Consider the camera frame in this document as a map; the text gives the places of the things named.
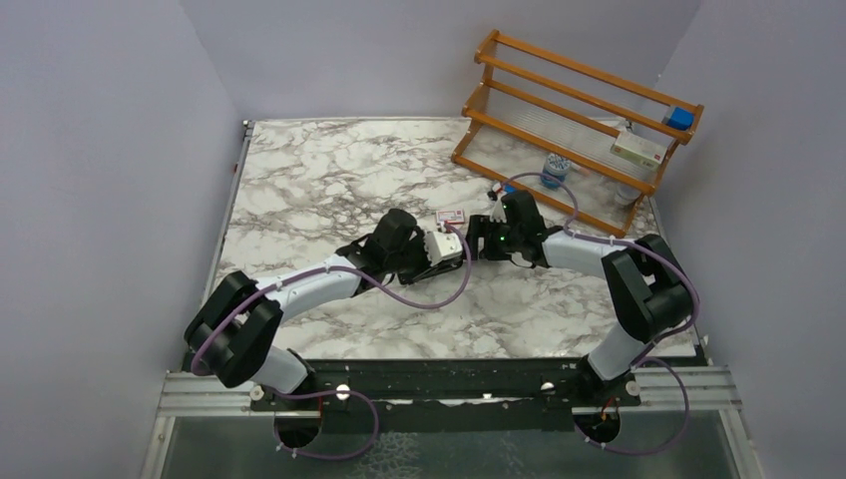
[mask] bolt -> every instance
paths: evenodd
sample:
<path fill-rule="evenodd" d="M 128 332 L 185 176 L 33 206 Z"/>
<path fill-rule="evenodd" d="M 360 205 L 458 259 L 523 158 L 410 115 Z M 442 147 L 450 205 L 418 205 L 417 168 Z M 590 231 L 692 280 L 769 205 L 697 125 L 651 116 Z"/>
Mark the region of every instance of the bolt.
<path fill-rule="evenodd" d="M 249 398 L 253 401 L 260 401 L 261 398 L 264 397 L 264 389 L 261 389 L 261 386 L 256 385 L 249 391 Z"/>
<path fill-rule="evenodd" d="M 640 396 L 640 385 L 634 381 L 629 381 L 626 383 L 626 392 L 629 396 Z"/>
<path fill-rule="evenodd" d="M 338 385 L 338 387 L 336 387 L 336 388 L 335 388 L 335 390 L 337 390 L 337 391 L 340 391 L 340 392 L 341 392 L 341 393 L 339 393 L 339 394 L 335 394 L 336 396 L 338 396 L 338 399 L 340 399 L 340 400 L 342 400 L 342 401 L 345 401 L 345 400 L 349 399 L 349 394 L 343 394 L 343 393 L 342 393 L 343 391 L 348 391 L 348 390 L 349 390 L 349 386 L 347 386 L 346 384 L 340 384 L 340 385 Z"/>

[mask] small box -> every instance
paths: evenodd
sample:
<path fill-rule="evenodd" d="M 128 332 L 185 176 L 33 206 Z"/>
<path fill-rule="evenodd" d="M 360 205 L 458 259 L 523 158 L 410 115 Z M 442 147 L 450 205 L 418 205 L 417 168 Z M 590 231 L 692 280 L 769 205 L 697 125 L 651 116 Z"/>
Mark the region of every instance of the small box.
<path fill-rule="evenodd" d="M 461 240 L 454 233 L 426 232 L 423 237 L 426 255 L 434 266 L 441 261 L 458 257 L 464 251 Z"/>
<path fill-rule="evenodd" d="M 686 132 L 693 126 L 693 113 L 680 107 L 669 107 L 663 116 L 663 123 L 670 128 Z"/>
<path fill-rule="evenodd" d="M 654 172 L 663 162 L 666 148 L 634 133 L 620 132 L 611 153 Z"/>
<path fill-rule="evenodd" d="M 464 210 L 441 210 L 435 214 L 435 224 L 463 225 Z"/>

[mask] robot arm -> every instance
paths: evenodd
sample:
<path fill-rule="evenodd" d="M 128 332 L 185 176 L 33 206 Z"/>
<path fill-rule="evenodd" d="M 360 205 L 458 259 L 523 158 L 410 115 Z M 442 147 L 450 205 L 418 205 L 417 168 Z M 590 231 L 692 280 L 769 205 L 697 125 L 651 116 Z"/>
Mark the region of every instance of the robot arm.
<path fill-rule="evenodd" d="M 533 267 L 564 267 L 608 282 L 618 324 L 579 365 L 584 397 L 600 396 L 616 384 L 662 331 L 692 312 L 689 292 L 664 264 L 631 247 L 579 239 L 561 227 L 546 228 L 534 198 L 525 191 L 502 197 L 489 217 L 470 217 L 468 243 L 472 259 L 510 260 L 518 253 Z M 681 270 L 658 235 L 635 243 Z M 646 282 L 648 276 L 652 283 Z"/>
<path fill-rule="evenodd" d="M 308 368 L 293 351 L 271 345 L 282 323 L 374 287 L 352 270 L 378 282 L 395 274 L 401 284 L 411 284 L 461 267 L 462 252 L 457 235 L 424 232 L 411 215 L 392 209 L 372 234 L 312 267 L 258 280 L 241 271 L 227 275 L 189 325 L 185 340 L 193 350 L 200 350 L 215 336 L 203 362 L 224 386 L 252 380 L 288 393 L 307 377 Z M 232 321 L 214 334 L 240 304 L 262 290 L 267 292 L 246 308 L 243 321 Z"/>

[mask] white box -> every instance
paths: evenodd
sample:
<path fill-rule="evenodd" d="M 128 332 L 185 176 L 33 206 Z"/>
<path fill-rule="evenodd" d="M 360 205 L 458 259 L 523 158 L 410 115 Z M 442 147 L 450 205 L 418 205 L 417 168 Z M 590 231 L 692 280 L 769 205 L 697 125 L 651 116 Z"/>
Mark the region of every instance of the white box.
<path fill-rule="evenodd" d="M 454 233 L 426 232 L 426 236 L 423 237 L 423 245 L 426 247 L 426 254 L 433 266 L 441 261 L 461 255 L 464 250 L 461 240 Z"/>
<path fill-rule="evenodd" d="M 654 172 L 663 162 L 666 148 L 634 133 L 620 132 L 611 153 Z"/>

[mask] metal frame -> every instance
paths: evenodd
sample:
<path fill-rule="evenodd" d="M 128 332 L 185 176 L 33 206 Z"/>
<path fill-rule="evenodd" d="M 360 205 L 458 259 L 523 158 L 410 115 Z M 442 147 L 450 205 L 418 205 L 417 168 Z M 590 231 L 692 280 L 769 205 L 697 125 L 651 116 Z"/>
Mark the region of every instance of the metal frame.
<path fill-rule="evenodd" d="M 240 178 L 243 174 L 249 144 L 252 139 L 255 122 L 244 122 L 244 138 L 237 169 L 232 178 L 229 189 L 228 204 L 217 238 L 214 255 L 211 261 L 209 276 L 203 291 L 202 301 L 208 299 L 212 291 L 217 263 L 225 242 L 225 233 L 234 208 Z M 654 199 L 648 198 L 649 205 L 655 217 L 658 232 L 665 237 L 658 210 Z M 707 336 L 699 334 L 694 328 L 694 343 L 705 351 L 707 357 Z M 743 422 L 742 403 L 727 367 L 698 366 L 678 367 L 675 369 L 682 378 L 690 397 L 692 410 L 718 411 L 725 430 L 726 449 L 730 453 L 738 476 L 741 479 L 760 479 L 763 477 L 761 467 L 755 454 Z M 640 385 L 640 406 L 621 407 L 621 411 L 628 413 L 654 411 L 680 411 L 683 409 L 681 394 L 675 379 L 667 372 L 656 368 L 640 368 L 634 372 Z M 170 372 L 165 378 L 162 395 L 157 408 L 157 417 L 153 427 L 153 434 L 148 446 L 141 477 L 143 479 L 157 479 L 165 470 L 170 444 L 173 438 L 174 426 L 179 417 L 317 417 L 314 411 L 284 411 L 284 412 L 255 412 L 249 409 L 249 392 L 253 384 L 248 382 L 242 386 L 226 389 L 215 377 L 197 377 L 190 373 Z M 575 414 L 597 412 L 598 408 L 573 408 Z"/>
<path fill-rule="evenodd" d="M 246 163 L 246 154 L 249 151 L 249 143 L 252 140 L 252 132 L 254 128 L 254 121 L 244 120 L 243 140 L 240 146 L 240 153 L 238 154 L 237 163 L 235 163 L 235 172 L 232 176 L 232 183 L 229 186 L 229 198 L 226 200 L 226 211 L 220 225 L 220 232 L 217 234 L 217 242 L 214 245 L 214 254 L 211 257 L 210 272 L 206 279 L 206 286 L 203 289 L 203 295 L 200 298 L 200 305 L 209 299 L 209 294 L 214 286 L 214 272 L 217 271 L 217 263 L 220 261 L 220 255 L 223 252 L 226 230 L 229 227 L 229 220 L 232 218 L 232 210 L 235 207 L 235 196 L 237 195 L 238 185 L 240 185 L 240 178 L 243 175 L 243 167 Z M 166 380 L 165 384 L 163 384 L 162 394 L 165 393 L 164 388 L 167 385 L 168 382 Z M 153 425 L 153 437 L 150 440 L 150 445 L 147 447 L 147 458 L 144 461 L 140 477 L 145 479 L 162 477 L 162 474 L 165 471 L 165 462 L 168 457 L 168 451 L 170 450 L 171 438 L 173 437 L 175 424 L 176 416 L 163 416 L 161 414 L 157 414 L 156 422 Z"/>

